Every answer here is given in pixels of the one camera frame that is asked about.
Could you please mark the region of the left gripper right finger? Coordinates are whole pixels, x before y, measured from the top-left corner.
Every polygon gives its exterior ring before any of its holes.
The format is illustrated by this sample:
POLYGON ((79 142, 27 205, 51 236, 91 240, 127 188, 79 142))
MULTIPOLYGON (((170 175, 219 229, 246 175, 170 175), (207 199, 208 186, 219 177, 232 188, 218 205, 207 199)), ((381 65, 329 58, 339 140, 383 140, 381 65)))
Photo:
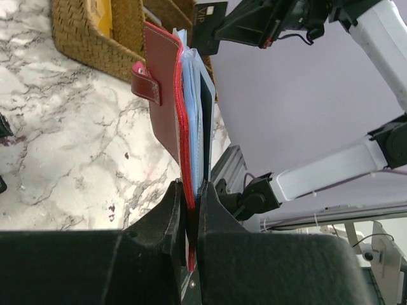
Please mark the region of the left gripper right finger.
POLYGON ((252 233, 202 187, 197 266, 204 304, 371 304, 350 245, 322 234, 252 233))

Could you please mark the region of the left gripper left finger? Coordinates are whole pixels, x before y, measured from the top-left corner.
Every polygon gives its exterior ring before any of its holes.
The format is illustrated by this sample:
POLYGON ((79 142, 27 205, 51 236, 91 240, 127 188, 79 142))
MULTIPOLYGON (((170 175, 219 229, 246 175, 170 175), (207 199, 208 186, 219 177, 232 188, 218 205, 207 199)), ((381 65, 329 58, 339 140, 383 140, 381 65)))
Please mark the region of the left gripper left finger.
POLYGON ((2 304, 180 304, 184 191, 125 230, 3 231, 2 304))

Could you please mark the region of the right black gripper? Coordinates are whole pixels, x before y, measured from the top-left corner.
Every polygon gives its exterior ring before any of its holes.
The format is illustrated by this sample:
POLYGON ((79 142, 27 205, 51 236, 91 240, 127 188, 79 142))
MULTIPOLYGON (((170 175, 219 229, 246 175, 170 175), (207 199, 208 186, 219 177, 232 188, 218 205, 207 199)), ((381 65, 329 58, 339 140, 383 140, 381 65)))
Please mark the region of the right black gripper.
POLYGON ((266 49, 296 36, 311 46, 324 35, 330 11, 328 1, 241 1, 216 27, 213 38, 266 49))

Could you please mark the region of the red leather card holder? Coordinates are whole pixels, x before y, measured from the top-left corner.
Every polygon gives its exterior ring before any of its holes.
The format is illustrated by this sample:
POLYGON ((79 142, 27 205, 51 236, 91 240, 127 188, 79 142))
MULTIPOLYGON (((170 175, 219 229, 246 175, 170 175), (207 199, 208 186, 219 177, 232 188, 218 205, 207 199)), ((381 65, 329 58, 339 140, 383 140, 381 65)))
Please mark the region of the red leather card holder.
POLYGON ((216 89, 187 31, 143 25, 144 62, 132 66, 131 91, 149 102, 153 133, 181 169, 187 206, 188 269, 195 269, 200 188, 210 180, 216 89))

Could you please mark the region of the black leather card holder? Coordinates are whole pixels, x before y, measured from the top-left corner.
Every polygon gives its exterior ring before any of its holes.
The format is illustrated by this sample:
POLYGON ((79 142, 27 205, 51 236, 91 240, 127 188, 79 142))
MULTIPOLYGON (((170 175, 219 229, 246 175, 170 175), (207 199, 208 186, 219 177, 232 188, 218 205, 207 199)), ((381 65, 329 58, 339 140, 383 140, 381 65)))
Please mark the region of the black leather card holder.
MULTIPOLYGON (((1 165, 3 165, 3 163, 5 161, 3 161, 3 159, 5 159, 6 157, 6 148, 9 146, 10 141, 9 138, 13 137, 14 133, 11 130, 11 126, 6 118, 5 115, 3 115, 1 113, 1 165)), ((3 170, 1 170, 1 194, 4 193, 7 190, 7 184, 3 179, 3 170)))

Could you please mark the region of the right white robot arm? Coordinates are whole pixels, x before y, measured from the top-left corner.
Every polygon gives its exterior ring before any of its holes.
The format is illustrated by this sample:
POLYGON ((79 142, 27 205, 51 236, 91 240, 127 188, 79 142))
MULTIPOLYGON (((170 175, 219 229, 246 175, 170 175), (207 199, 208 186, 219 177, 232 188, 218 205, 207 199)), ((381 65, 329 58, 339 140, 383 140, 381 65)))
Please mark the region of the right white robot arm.
POLYGON ((223 41, 211 57, 220 113, 250 173, 325 156, 402 114, 343 27, 325 30, 312 46, 298 37, 265 50, 223 41))

